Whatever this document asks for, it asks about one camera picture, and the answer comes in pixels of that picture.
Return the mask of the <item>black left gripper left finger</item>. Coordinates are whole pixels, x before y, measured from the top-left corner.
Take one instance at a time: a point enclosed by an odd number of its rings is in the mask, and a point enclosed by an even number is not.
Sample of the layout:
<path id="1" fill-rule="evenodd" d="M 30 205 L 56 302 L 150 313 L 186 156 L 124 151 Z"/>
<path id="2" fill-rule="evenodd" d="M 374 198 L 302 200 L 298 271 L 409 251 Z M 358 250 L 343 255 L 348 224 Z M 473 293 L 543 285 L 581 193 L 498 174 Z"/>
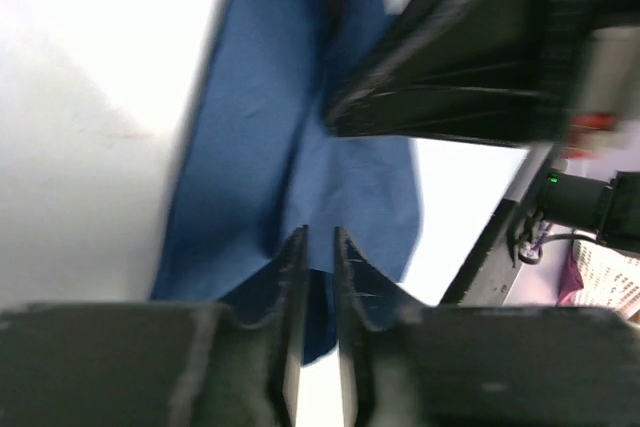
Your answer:
<path id="1" fill-rule="evenodd" d="M 293 426 L 308 290 L 305 227 L 226 295 L 219 340 L 219 424 Z"/>

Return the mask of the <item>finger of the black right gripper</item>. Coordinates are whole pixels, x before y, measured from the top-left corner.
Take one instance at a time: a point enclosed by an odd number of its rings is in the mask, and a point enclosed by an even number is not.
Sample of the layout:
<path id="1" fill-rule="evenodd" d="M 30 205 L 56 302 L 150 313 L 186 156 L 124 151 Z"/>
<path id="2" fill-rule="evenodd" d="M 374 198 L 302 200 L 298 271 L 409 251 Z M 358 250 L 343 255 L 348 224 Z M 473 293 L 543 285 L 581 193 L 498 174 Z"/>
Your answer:
<path id="1" fill-rule="evenodd" d="M 411 0 L 329 102 L 339 137 L 555 142 L 593 0 Z"/>

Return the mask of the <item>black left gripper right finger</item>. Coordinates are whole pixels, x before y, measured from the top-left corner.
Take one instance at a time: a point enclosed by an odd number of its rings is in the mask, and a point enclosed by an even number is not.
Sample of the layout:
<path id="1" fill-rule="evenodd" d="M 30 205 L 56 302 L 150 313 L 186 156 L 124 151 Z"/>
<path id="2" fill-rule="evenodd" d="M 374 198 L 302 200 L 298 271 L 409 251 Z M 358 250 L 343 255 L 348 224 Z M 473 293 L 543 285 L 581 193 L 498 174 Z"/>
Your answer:
<path id="1" fill-rule="evenodd" d="M 346 426 L 428 426 L 425 306 L 334 233 L 334 304 Z"/>

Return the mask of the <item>dark blue paper napkin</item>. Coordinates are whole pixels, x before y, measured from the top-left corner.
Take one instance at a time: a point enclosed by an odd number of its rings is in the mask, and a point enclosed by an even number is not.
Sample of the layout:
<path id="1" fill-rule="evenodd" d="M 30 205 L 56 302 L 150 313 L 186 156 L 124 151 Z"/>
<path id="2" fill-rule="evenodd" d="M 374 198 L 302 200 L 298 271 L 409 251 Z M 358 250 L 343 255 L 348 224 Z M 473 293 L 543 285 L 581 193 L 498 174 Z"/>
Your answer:
<path id="1" fill-rule="evenodd" d="M 336 344 L 333 234 L 347 229 L 399 280 L 419 234 L 409 141 L 338 139 L 322 110 L 390 24 L 382 0 L 230 0 L 179 177 L 155 300 L 210 300 L 257 272 L 298 227 L 311 271 L 304 360 Z"/>

